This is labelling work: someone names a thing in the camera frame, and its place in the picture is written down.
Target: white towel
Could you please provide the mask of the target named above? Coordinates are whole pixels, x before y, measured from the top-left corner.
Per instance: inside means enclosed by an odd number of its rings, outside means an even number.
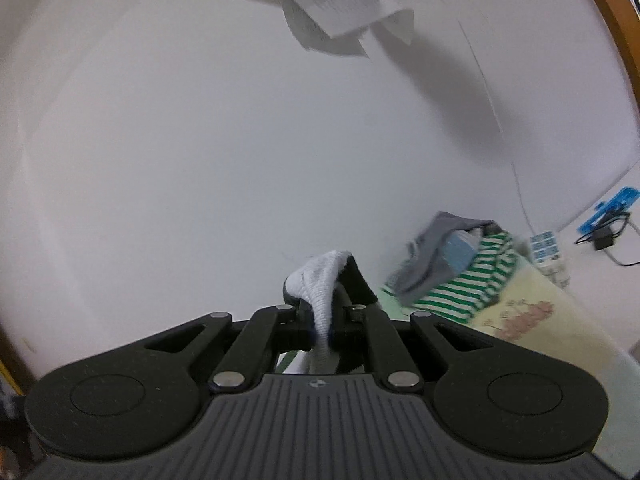
[[[290,275],[285,282],[288,294],[311,305],[316,326],[316,346],[307,353],[303,362],[296,363],[297,373],[306,373],[306,368],[311,374],[335,372],[339,356],[329,348],[331,303],[338,275],[344,269],[349,256],[351,253],[348,251],[330,251],[316,256]],[[287,373],[291,373],[292,368],[293,366],[288,367]]]

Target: white power strip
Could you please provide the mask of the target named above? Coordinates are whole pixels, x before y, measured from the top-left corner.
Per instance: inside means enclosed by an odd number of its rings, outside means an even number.
[[[569,285],[569,272],[552,231],[530,237],[527,245],[531,262],[549,281],[560,288]]]

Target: white wall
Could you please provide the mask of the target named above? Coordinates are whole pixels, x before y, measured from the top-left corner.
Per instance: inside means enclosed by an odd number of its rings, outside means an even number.
[[[411,47],[334,57],[251,0],[43,0],[0,72],[0,324],[37,374],[332,248],[380,285],[439,209],[524,232],[512,159],[540,229],[638,159],[590,0],[402,1]]]

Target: ribbed gray plate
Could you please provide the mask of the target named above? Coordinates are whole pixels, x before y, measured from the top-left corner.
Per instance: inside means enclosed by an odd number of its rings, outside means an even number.
[[[370,375],[266,375],[219,396],[179,441],[111,463],[47,458],[28,480],[613,480],[590,454],[561,463],[508,463],[467,449],[419,397]]]

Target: power adapter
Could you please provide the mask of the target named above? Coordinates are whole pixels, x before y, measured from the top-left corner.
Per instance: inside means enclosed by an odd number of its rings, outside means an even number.
[[[596,251],[601,251],[613,245],[613,231],[610,225],[599,227],[591,233],[591,241]]]

